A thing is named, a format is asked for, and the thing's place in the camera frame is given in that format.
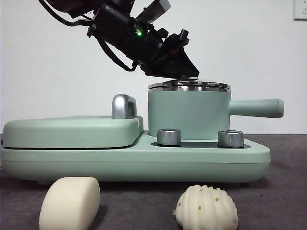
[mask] appliance base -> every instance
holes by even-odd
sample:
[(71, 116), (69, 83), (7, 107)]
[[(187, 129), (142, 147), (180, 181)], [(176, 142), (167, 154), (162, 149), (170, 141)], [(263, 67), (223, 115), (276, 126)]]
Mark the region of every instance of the appliance base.
[(1, 163), (12, 176), (40, 183), (71, 176), (105, 182), (246, 183), (263, 177), (271, 161), (269, 148), (247, 139), (246, 149), (160, 147), (155, 142), (145, 130), (126, 148), (2, 148)]

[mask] mint green plastic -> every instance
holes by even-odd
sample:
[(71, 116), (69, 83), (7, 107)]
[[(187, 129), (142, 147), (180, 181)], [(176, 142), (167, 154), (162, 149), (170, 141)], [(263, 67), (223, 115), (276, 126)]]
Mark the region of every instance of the mint green plastic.
[(1, 163), (12, 176), (36, 181), (91, 176), (99, 181), (241, 183), (263, 177), (271, 160), (267, 147), (247, 139), (249, 149), (159, 147), (153, 142), (156, 138), (144, 131), (123, 149), (2, 148)]
[(3, 146), (10, 148), (114, 148), (131, 145), (143, 131), (141, 116), (74, 116), (8, 122)]
[(148, 93), (149, 135), (161, 128), (181, 130), (183, 139), (216, 139), (229, 130), (231, 115), (280, 118), (280, 99), (232, 101), (230, 92), (161, 91)]
[(232, 101), (229, 114), (281, 118), (283, 116), (283, 101), (280, 99)]
[(229, 129), (231, 93), (163, 91), (148, 93), (149, 135), (161, 128), (181, 130), (183, 139), (217, 139)]

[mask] green led light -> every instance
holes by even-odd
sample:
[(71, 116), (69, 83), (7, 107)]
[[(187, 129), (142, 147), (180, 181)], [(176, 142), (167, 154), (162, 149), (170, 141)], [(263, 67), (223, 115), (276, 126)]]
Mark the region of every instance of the green led light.
[(143, 35), (143, 32), (140, 29), (136, 29), (135, 33), (141, 37)]

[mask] gray surface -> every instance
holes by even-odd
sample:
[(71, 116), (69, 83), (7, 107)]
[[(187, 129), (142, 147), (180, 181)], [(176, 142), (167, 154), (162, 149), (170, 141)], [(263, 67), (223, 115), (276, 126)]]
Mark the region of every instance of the gray surface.
[[(271, 149), (267, 175), (248, 184), (207, 184), (228, 192), (238, 230), (307, 229), (307, 135), (246, 135)], [(91, 230), (179, 230), (173, 209), (195, 183), (100, 183), (100, 209)], [(1, 171), (1, 229), (36, 230), (48, 186)]]

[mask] kitchen appliance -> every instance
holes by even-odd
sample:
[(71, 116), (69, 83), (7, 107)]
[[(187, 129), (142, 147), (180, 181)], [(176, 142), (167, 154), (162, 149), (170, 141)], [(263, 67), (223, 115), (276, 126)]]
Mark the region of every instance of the kitchen appliance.
[(230, 101), (230, 86), (168, 81), (149, 87), (149, 131), (134, 98), (119, 94), (112, 116), (12, 121), (1, 162), (39, 183), (91, 176), (99, 181), (250, 182), (265, 175), (270, 150), (229, 129), (230, 115), (279, 118), (279, 99)]

